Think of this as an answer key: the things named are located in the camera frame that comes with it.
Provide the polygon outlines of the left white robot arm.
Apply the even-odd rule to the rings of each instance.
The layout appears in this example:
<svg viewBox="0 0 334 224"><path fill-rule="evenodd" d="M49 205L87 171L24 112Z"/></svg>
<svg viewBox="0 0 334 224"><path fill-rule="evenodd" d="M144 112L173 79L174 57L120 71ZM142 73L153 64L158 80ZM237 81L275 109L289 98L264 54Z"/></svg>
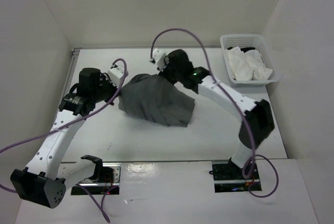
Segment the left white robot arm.
<svg viewBox="0 0 334 224"><path fill-rule="evenodd" d="M113 65L106 73L97 68L83 68L59 105L56 120L36 155L24 169L15 169L11 176L18 196L48 208L57 207L66 191L84 179L92 182L112 182L114 170L105 167L101 158L84 155L72 169L59 172L62 159L96 104L116 98L127 71Z"/></svg>

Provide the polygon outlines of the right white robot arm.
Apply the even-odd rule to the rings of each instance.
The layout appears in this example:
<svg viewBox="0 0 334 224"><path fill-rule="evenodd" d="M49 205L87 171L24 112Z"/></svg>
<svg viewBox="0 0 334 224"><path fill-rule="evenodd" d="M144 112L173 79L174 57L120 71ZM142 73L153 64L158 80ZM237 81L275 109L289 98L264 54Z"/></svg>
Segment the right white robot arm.
<svg viewBox="0 0 334 224"><path fill-rule="evenodd" d="M204 67L194 67L185 51L178 49L166 54L154 49L159 75L171 84L181 83L184 88L204 96L235 116L241 123L238 138L240 144L230 159L229 174L235 179L246 172L246 162L253 151L275 128L270 104L267 100L256 101L216 79Z"/></svg>

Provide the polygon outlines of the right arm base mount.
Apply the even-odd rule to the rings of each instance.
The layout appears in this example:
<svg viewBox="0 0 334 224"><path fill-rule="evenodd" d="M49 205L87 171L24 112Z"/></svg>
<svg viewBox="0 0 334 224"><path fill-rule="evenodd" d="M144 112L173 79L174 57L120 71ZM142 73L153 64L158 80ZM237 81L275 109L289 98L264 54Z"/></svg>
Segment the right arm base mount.
<svg viewBox="0 0 334 224"><path fill-rule="evenodd" d="M209 174L216 193L246 192L249 186L251 191L262 191L257 165L249 179L242 176L242 169L229 165L228 161L212 162Z"/></svg>

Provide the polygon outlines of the grey pleated skirt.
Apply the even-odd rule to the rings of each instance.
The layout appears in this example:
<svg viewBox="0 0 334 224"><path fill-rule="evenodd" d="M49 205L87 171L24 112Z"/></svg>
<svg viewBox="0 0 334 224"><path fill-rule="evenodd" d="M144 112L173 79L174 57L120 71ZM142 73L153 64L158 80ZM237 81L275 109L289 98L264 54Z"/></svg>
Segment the grey pleated skirt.
<svg viewBox="0 0 334 224"><path fill-rule="evenodd" d="M195 108L195 99L158 75L134 76L118 98L118 108L129 116L163 126L187 127Z"/></svg>

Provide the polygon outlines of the black garment in basket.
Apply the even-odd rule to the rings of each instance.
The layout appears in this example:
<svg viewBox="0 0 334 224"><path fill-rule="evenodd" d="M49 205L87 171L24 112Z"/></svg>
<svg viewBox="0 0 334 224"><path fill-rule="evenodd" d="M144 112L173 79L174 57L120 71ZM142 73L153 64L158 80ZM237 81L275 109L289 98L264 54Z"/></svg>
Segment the black garment in basket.
<svg viewBox="0 0 334 224"><path fill-rule="evenodd" d="M248 51L255 50L255 48L254 48L254 47L246 47L246 48L240 48L240 50L241 50L242 52L246 53L246 52L248 52Z"/></svg>

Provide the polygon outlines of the white plastic mesh basket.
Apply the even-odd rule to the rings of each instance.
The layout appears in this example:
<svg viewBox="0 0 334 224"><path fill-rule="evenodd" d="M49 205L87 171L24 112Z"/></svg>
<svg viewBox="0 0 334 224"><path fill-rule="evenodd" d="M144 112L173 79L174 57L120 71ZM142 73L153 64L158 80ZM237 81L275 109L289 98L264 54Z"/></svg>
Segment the white plastic mesh basket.
<svg viewBox="0 0 334 224"><path fill-rule="evenodd" d="M277 68L271 54L271 47L266 39L259 34L227 34L220 37L222 55L225 61L226 70L230 79L231 86L265 86L267 84L278 82L281 78L281 72ZM261 59L267 68L272 69L272 74L267 80L237 81L232 76L232 69L229 64L226 53L227 48L255 48L260 54Z"/></svg>

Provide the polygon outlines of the white crumpled cloth in basket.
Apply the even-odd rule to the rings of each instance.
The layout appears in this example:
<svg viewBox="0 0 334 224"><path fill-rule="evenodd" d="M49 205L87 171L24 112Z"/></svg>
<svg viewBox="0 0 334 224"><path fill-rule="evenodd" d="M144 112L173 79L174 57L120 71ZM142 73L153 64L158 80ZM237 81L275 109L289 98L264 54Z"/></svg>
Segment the white crumpled cloth in basket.
<svg viewBox="0 0 334 224"><path fill-rule="evenodd" d="M261 54L255 49L241 49L239 46L226 49L227 58L236 81L268 80L273 69L267 68Z"/></svg>

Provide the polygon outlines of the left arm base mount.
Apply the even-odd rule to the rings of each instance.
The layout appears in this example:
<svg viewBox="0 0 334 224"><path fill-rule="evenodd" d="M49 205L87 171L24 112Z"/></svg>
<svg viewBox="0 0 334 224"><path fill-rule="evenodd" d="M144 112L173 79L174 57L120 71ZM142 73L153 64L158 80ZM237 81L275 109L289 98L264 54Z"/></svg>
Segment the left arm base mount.
<svg viewBox="0 0 334 224"><path fill-rule="evenodd" d="M85 188L91 195L118 195L120 193L121 180L120 163L105 162L103 164L102 175L97 182L89 179L84 179L79 182L79 186L73 186L71 195L86 195L86 192L81 188Z"/></svg>

